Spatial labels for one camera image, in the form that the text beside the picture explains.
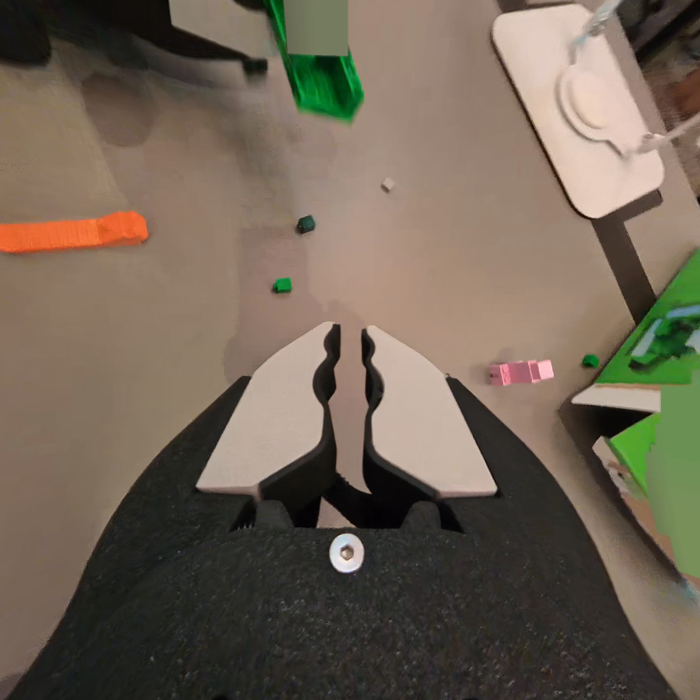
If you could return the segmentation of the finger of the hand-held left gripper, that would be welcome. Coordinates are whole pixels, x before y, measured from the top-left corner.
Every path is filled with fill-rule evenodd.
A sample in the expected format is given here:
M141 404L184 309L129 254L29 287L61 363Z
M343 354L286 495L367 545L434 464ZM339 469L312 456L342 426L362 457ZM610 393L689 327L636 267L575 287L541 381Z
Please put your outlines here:
M247 57L277 54L267 11L238 1L170 1L172 25Z

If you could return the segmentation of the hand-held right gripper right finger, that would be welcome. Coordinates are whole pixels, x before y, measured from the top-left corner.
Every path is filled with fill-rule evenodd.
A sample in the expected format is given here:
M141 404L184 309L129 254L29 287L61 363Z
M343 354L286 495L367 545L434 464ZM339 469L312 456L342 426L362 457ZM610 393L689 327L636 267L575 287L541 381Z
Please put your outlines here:
M448 376L377 326L363 330L363 353L365 455L375 475L395 477L433 500L496 495Z

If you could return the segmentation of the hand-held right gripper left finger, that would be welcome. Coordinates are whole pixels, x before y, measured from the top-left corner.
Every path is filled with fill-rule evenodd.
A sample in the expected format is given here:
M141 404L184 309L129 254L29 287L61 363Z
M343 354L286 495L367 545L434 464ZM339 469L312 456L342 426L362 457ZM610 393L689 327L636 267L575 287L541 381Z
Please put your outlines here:
M339 331L323 322L258 367L198 478L198 491L295 495L284 480L322 446Z

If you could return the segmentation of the green brick assembly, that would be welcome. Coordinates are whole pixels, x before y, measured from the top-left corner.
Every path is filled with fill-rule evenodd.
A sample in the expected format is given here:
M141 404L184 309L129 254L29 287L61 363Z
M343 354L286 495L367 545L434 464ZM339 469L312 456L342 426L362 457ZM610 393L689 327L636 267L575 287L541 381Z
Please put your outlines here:
M284 2L264 1L263 6L298 110L351 123L364 101L351 51L341 56L290 54Z

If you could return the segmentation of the pink brick pig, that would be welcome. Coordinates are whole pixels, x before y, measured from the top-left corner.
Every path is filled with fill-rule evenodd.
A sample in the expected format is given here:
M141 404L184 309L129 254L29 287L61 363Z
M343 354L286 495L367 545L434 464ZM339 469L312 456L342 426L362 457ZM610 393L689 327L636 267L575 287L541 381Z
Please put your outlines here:
M554 375L550 360L516 361L489 366L489 380L494 386L537 384L553 379Z

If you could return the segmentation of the orange brick separator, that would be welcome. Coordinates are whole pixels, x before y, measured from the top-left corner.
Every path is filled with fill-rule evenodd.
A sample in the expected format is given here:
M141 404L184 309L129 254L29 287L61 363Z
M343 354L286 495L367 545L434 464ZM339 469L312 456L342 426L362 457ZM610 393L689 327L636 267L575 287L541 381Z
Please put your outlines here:
M1 252L27 254L134 246L149 238L145 218L134 211L100 218L1 225Z

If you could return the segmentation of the green toy set box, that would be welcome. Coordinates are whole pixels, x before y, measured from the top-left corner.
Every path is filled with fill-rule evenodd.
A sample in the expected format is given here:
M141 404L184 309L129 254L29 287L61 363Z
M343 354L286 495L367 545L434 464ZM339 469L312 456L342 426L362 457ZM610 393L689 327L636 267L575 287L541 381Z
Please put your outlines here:
M601 410L593 453L634 519L699 588L699 252L571 403Z

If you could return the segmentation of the white round disc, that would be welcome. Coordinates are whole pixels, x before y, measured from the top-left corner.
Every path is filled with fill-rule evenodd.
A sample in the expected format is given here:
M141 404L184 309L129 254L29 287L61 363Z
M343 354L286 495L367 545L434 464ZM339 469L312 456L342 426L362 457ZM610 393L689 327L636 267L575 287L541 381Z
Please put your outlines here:
M620 155L633 153L646 133L631 95L604 78L576 65L557 78L557 106L568 125L583 139L608 144Z

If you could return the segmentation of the white rounded base plate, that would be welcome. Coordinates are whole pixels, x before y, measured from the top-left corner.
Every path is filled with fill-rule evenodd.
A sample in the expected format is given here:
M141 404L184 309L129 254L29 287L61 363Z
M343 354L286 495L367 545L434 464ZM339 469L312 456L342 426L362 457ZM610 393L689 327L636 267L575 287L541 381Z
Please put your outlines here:
M550 5L500 15L492 39L515 92L573 208L599 219L657 190L664 165L649 150L651 135L628 81L604 34L618 1L594 12L581 4ZM572 130L555 98L560 73L570 65L604 78L636 102L646 133L633 153L620 155L608 144L592 143Z

